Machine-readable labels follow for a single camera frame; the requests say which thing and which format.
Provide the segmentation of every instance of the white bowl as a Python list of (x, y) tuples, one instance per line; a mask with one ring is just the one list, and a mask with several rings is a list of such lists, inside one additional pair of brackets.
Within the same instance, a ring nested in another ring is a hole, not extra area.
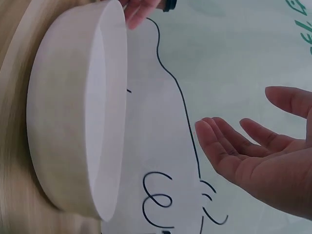
[(118, 0), (75, 7), (44, 36), (30, 76), (27, 134), (52, 203), (108, 221), (123, 155), (127, 36)]

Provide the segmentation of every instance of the wooden table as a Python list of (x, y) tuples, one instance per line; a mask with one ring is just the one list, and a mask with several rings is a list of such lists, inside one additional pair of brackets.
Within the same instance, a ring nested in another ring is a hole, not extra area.
[(27, 142), (26, 97), (45, 32), (65, 10), (92, 0), (0, 0), (0, 233), (99, 234), (100, 222), (47, 199)]

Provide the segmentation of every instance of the open palm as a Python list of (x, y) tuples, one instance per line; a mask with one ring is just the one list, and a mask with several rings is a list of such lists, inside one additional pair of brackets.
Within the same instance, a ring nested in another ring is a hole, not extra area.
[(253, 144), (221, 118), (195, 124), (198, 140), (214, 169), (255, 198), (293, 215), (312, 219), (312, 93), (268, 87), (268, 100), (307, 119), (306, 139), (279, 135), (243, 119)]

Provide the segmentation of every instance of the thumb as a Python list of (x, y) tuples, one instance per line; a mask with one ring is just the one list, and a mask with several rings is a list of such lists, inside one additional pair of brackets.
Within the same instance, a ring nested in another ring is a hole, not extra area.
[(296, 116), (308, 118), (312, 109), (312, 93), (291, 87), (267, 87), (267, 99), (276, 107)]

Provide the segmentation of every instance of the black line drawing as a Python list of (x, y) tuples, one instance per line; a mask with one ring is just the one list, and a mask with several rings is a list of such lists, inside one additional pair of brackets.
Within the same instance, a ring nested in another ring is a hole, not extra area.
[[(165, 68), (165, 66), (162, 64), (161, 60), (160, 60), (160, 57), (159, 57), (159, 44), (160, 44), (160, 30), (159, 30), (159, 26), (157, 25), (156, 22), (154, 22), (152, 19), (150, 18), (147, 18), (148, 20), (150, 20), (157, 28), (157, 31), (158, 31), (158, 42), (157, 42), (157, 47), (156, 47), (156, 55), (157, 55), (157, 60), (160, 64), (160, 66), (174, 79), (178, 89), (179, 89), (179, 92), (181, 94), (181, 98), (182, 98), (182, 101), (183, 101), (183, 105), (184, 105), (184, 110), (185, 110), (185, 115), (186, 115), (186, 119), (187, 119), (187, 123), (188, 123), (188, 128), (189, 128), (189, 131), (190, 131), (190, 136), (191, 136), (191, 139), (192, 139), (192, 144), (193, 144), (193, 148), (194, 148), (194, 154), (195, 154), (195, 157), (196, 157), (196, 162), (197, 162), (197, 170), (198, 170), (198, 179), (201, 183), (207, 185), (215, 194), (216, 194), (216, 190), (214, 189), (214, 187), (209, 184), (207, 181), (204, 181), (201, 179), (201, 173), (200, 173), (200, 166), (199, 166), (199, 159), (198, 159), (198, 154), (197, 154), (197, 150), (196, 150), (196, 146), (195, 146), (195, 141), (194, 141), (194, 137), (193, 137), (193, 133), (192, 133), (192, 128), (191, 128), (191, 124), (190, 124), (190, 119), (189, 119), (189, 115), (188, 115), (188, 112), (187, 112), (187, 108), (186, 108), (186, 102), (185, 102), (185, 99), (184, 99), (184, 95), (183, 95), (183, 92), (182, 92), (182, 89), (177, 81), (177, 79), (175, 78), (175, 76), (170, 72), (168, 71), (168, 69)], [(145, 184), (145, 179), (146, 177), (148, 177), (149, 175), (162, 175), (164, 177), (166, 177), (167, 179), (170, 179), (170, 180), (173, 180), (169, 175), (165, 174), (165, 173), (162, 173), (162, 172), (148, 172), (144, 178), (143, 178), (143, 188), (144, 188), (144, 191), (147, 195), (147, 197), (144, 199), (143, 203), (142, 203), (142, 212), (143, 212), (143, 215), (146, 219), (147, 222), (149, 222), (151, 225), (155, 226), (155, 227), (158, 227), (158, 228), (162, 228), (162, 229), (174, 229), (175, 227), (174, 226), (171, 226), (171, 227), (163, 227), (163, 226), (160, 226), (158, 224), (155, 224), (153, 223), (146, 215), (145, 213), (145, 203), (147, 200), (151, 199), (156, 205), (162, 207), (162, 208), (169, 208), (171, 205), (172, 205), (172, 202), (173, 202), (173, 199), (166, 195), (166, 194), (153, 194), (151, 195), (149, 192), (148, 192), (148, 189), (146, 187), (146, 184)], [(210, 201), (212, 201), (212, 198), (208, 195), (208, 194), (202, 194), (202, 196), (204, 197), (207, 197)], [(157, 201), (157, 197), (165, 197), (168, 199), (169, 201), (169, 204), (167, 205), (164, 205), (164, 204), (161, 204)], [(202, 207), (203, 209), (203, 212), (204, 214), (216, 225), (224, 225), (229, 216), (226, 215), (226, 218), (222, 221), (222, 222), (217, 222), (215, 219), (213, 219), (209, 213), (207, 212), (206, 208), (205, 207)], [(202, 234), (202, 230), (203, 230), (203, 224), (204, 224), (204, 215), (202, 216), (201, 218), (201, 226), (200, 226), (200, 233), (199, 234)], [(163, 234), (171, 234), (170, 231), (162, 231)]]

